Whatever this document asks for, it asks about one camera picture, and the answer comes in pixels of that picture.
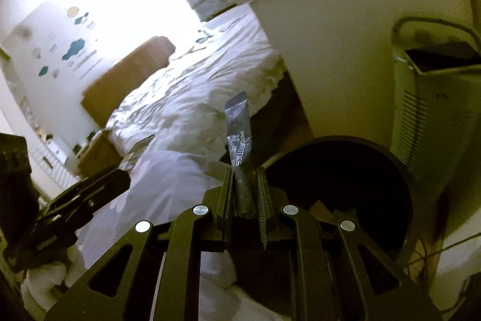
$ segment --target foil stick packet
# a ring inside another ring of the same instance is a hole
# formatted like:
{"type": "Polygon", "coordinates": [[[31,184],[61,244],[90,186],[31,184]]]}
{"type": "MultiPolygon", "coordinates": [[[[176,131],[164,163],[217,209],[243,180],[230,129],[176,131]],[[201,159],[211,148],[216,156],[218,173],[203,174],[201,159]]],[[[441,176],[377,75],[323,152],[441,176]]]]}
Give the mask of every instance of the foil stick packet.
{"type": "Polygon", "coordinates": [[[239,93],[225,103],[225,118],[230,161],[234,169],[236,216],[253,219],[257,209],[253,198],[252,134],[246,92],[239,93]]]}

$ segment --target round metal bolt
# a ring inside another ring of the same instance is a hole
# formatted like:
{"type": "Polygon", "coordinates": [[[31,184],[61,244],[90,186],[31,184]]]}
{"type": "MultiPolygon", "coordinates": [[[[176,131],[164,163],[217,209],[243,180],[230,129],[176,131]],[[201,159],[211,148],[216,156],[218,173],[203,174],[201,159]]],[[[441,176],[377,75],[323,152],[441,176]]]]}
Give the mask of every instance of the round metal bolt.
{"type": "Polygon", "coordinates": [[[299,212],[299,208],[294,205],[285,205],[282,210],[287,215],[296,215],[299,212]]]}
{"type": "Polygon", "coordinates": [[[138,222],[138,224],[135,225],[135,230],[139,233],[145,233],[148,229],[150,229],[150,223],[146,220],[138,222]]]}
{"type": "Polygon", "coordinates": [[[206,205],[197,205],[193,208],[192,211],[195,215],[205,215],[209,212],[209,207],[207,207],[206,205]]]}
{"type": "Polygon", "coordinates": [[[346,231],[354,231],[354,229],[356,228],[356,225],[350,220],[343,220],[341,222],[341,228],[346,231]]]}

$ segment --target air conditioner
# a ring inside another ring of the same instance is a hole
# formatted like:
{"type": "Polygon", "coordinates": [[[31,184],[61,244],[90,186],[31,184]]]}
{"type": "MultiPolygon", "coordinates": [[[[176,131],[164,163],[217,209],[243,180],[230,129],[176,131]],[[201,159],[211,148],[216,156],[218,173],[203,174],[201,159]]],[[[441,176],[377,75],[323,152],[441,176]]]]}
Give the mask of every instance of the air conditioner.
{"type": "Polygon", "coordinates": [[[391,151],[428,202],[453,176],[481,113],[480,48],[473,29],[445,20],[407,17],[394,27],[391,151]]]}

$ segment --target brown headboard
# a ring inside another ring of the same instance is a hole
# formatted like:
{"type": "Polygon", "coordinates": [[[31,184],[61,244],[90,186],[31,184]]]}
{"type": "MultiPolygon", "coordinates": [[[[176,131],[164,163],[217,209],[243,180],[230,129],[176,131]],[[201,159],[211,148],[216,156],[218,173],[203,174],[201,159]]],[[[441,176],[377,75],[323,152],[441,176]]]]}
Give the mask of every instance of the brown headboard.
{"type": "Polygon", "coordinates": [[[100,127],[105,127],[123,99],[157,70],[169,65],[176,47],[167,37],[148,39],[83,92],[82,106],[100,127]]]}

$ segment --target black trash bin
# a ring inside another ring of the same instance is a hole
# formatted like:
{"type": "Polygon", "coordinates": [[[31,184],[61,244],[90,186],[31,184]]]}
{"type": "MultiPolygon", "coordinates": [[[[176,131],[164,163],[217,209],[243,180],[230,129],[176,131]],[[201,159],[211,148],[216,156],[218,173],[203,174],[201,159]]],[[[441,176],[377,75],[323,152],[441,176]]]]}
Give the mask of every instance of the black trash bin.
{"type": "Polygon", "coordinates": [[[387,149],[356,137],[316,139],[266,169],[269,184],[309,210],[320,200],[332,212],[354,208],[361,227],[404,266],[415,245],[415,190],[387,149]]]}

